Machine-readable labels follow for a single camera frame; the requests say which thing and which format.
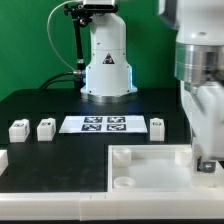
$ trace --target white plastic tray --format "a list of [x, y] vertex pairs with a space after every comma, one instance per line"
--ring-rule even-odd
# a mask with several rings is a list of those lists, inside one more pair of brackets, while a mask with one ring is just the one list
[[[131, 154], [129, 165], [125, 153], [129, 156], [126, 160]], [[219, 163], [215, 174], [195, 173], [192, 166], [189, 145], [110, 146], [108, 192], [224, 189], [224, 171]]]

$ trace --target white block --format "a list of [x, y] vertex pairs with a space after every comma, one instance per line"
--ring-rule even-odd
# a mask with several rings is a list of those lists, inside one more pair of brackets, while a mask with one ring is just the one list
[[10, 142], [25, 142], [30, 133], [30, 122], [27, 119], [16, 120], [9, 128]]
[[43, 119], [37, 127], [38, 141], [52, 141], [56, 132], [56, 121], [53, 118]]
[[116, 220], [117, 198], [114, 194], [81, 193], [80, 221]]
[[164, 141], [164, 120], [159, 118], [150, 119], [150, 141]]
[[0, 150], [0, 176], [8, 166], [7, 150]]

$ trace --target robot label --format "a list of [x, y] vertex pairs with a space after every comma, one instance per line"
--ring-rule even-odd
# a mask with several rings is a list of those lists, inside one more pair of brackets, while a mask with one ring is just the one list
[[111, 56], [110, 53], [107, 54], [107, 57], [105, 58], [105, 60], [103, 61], [103, 64], [107, 64], [107, 65], [112, 65], [112, 64], [115, 64], [114, 63], [114, 60]]

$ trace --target circular hole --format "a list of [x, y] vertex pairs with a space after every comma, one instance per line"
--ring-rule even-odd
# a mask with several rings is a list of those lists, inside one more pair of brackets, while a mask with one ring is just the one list
[[205, 32], [200, 32], [198, 35], [199, 35], [199, 36], [206, 36], [207, 33], [205, 33]]
[[130, 177], [118, 177], [114, 180], [114, 188], [116, 189], [130, 189], [136, 186], [134, 179]]

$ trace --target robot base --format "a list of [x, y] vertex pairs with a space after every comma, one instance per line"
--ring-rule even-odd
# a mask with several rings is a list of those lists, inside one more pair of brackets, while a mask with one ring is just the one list
[[97, 96], [90, 93], [81, 92], [81, 98], [97, 103], [120, 103], [137, 97], [137, 91], [121, 96]]

